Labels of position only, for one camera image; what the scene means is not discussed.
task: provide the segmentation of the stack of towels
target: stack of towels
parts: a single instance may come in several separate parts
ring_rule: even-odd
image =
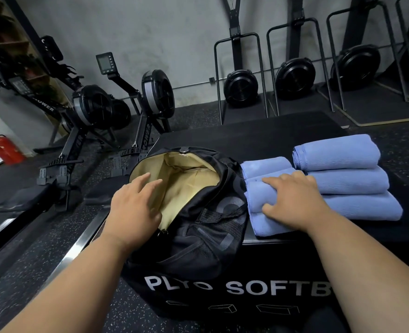
[[[257,236],[293,231],[261,212],[265,203],[274,205],[277,198],[277,191],[262,178],[296,170],[314,176],[326,203],[348,219],[398,221],[402,217],[402,207],[388,192],[388,175],[377,165],[380,151],[369,135],[309,142],[296,146],[292,157],[294,167],[284,157],[241,164],[249,216]]]

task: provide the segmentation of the hand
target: hand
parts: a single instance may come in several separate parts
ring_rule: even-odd
[[[300,170],[278,178],[263,178],[263,182],[277,190],[277,203],[265,204],[263,214],[291,228],[308,232],[311,226],[334,213],[318,192],[315,178]]]
[[[100,238],[111,239],[127,255],[142,246],[161,223],[161,213],[150,210],[148,202],[163,180],[146,184],[150,173],[124,185],[112,198],[110,213]]]

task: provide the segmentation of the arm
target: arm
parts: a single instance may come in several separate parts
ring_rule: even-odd
[[[311,237],[352,332],[409,332],[409,267],[332,211],[312,176],[263,181],[278,193],[263,212]]]
[[[140,176],[115,193],[101,236],[1,333],[102,330],[125,259],[150,238],[161,222],[161,214],[149,210],[147,203],[162,180],[145,185],[149,176]]]

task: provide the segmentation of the black duffel bag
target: black duffel bag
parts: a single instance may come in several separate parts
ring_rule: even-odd
[[[187,280],[219,276],[241,246],[247,223],[240,165],[199,147],[160,150],[141,160],[130,181],[150,172],[163,179],[150,207],[163,214],[159,229],[126,261],[124,279],[144,268]]]

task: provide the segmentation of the forearm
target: forearm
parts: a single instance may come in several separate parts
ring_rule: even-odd
[[[101,331],[125,257],[112,239],[93,241],[2,333]]]
[[[340,215],[308,231],[353,332],[409,332],[409,267]]]

